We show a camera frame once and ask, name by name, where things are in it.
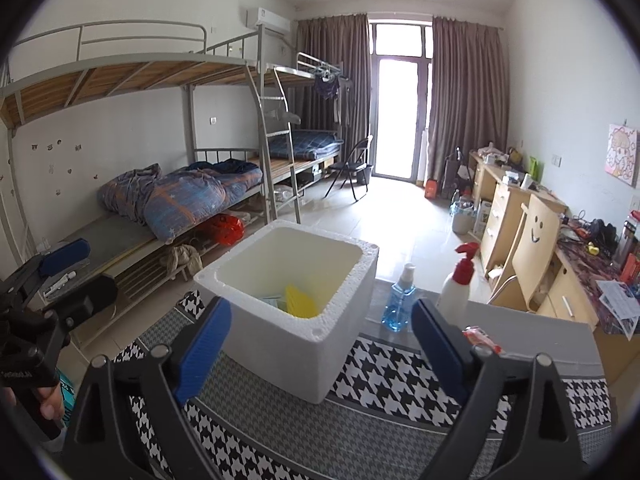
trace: blue plaid comforter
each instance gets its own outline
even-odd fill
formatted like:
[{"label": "blue plaid comforter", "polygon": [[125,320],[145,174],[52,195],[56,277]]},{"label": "blue plaid comforter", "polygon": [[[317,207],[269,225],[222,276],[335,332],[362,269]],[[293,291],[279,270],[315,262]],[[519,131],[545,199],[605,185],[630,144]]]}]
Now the blue plaid comforter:
[{"label": "blue plaid comforter", "polygon": [[[98,200],[110,211],[149,226],[165,243],[239,202],[262,181],[255,164],[230,160],[197,163],[167,175],[157,164],[131,170],[98,190]],[[228,173],[241,168],[243,173]]]},{"label": "blue plaid comforter", "polygon": [[[335,132],[327,130],[295,130],[291,133],[293,155],[296,160],[316,160],[340,152],[344,142],[336,139]],[[269,141],[272,158],[289,158],[287,137],[272,137]]]}]

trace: bed ladder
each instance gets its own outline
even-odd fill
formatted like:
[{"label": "bed ladder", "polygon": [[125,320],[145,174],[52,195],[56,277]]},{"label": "bed ladder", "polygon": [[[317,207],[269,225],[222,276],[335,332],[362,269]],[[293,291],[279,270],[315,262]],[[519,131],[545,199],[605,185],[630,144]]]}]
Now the bed ladder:
[{"label": "bed ladder", "polygon": [[[258,84],[249,70],[245,67],[245,77],[250,83],[254,95],[255,105],[258,110],[258,141],[260,144],[260,166],[264,175],[263,208],[264,223],[268,224],[278,218],[278,211],[289,203],[293,202],[296,212],[296,221],[300,224],[300,192],[296,181],[296,168],[294,166],[293,141],[291,139],[291,122],[296,116],[289,111],[289,103],[282,87],[280,77],[275,69],[273,70],[276,96],[267,96],[264,92],[264,72],[258,68]],[[271,131],[268,123],[285,123],[285,129]],[[269,153],[269,139],[284,135],[287,141],[287,153],[289,155],[288,169],[291,178],[293,196],[284,202],[277,203],[275,199],[273,174],[271,173],[271,155]]]}]

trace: curtain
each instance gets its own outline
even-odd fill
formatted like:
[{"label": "curtain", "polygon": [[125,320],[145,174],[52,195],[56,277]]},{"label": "curtain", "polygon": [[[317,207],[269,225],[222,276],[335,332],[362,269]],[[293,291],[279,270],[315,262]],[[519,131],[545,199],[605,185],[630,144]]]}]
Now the curtain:
[{"label": "curtain", "polygon": [[[353,82],[348,117],[342,117],[344,153],[358,140],[369,135],[371,101],[371,62],[369,55],[369,21],[366,14],[332,16],[298,22],[298,49],[310,56],[340,66]],[[302,119],[300,128],[335,130],[334,103],[323,99],[313,87],[298,88],[295,111]]]},{"label": "curtain", "polygon": [[506,149],[508,91],[497,28],[434,18],[427,179],[441,180],[457,146]]}]

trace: wall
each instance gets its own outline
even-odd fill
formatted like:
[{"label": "wall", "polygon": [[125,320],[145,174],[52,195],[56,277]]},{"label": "wall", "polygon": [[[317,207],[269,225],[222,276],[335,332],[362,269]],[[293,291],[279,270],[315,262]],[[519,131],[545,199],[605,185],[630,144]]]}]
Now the wall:
[{"label": "wall", "polygon": [[[48,0],[23,37],[56,27],[97,20],[156,19],[199,23],[208,44],[250,30],[244,16],[265,7],[292,18],[294,10],[280,0]],[[87,29],[84,38],[132,34],[187,34],[192,30],[158,25],[108,25]],[[77,32],[63,32],[14,49],[14,79],[75,60]],[[119,41],[86,45],[82,58],[126,52],[184,52],[198,43],[168,40]],[[239,44],[233,56],[240,56]],[[255,41],[246,56],[255,59]],[[268,37],[266,57],[286,62],[282,42]],[[200,87],[195,92],[198,142],[205,146],[257,145],[254,102],[246,88]],[[215,125],[209,118],[216,117]],[[82,145],[78,152],[76,145]],[[91,102],[41,118],[18,129],[15,164],[25,213],[36,241],[54,242],[102,214],[95,191],[117,174],[160,163],[165,172],[186,162],[180,89],[159,89]]]},{"label": "wall", "polygon": [[607,133],[640,128],[638,60],[598,0],[516,0],[507,28],[510,144],[543,161],[542,183],[572,212],[620,229],[638,192],[605,173]]}]

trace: houndstooth rug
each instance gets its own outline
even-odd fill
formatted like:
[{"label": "houndstooth rug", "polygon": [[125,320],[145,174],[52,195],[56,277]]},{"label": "houndstooth rug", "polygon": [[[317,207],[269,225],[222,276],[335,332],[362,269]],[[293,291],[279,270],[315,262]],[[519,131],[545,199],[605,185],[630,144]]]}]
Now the houndstooth rug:
[{"label": "houndstooth rug", "polygon": [[[203,311],[199,294],[187,293],[115,361],[141,358],[158,342],[171,342]],[[606,382],[563,381],[588,460],[610,433]],[[132,397],[131,404],[142,442],[158,469],[172,478],[144,400]],[[360,334],[321,404],[277,389],[221,352],[203,391],[184,411],[225,479],[409,480],[433,456],[460,407],[444,394],[419,353]],[[509,411],[504,398],[473,476],[489,471]]]}]

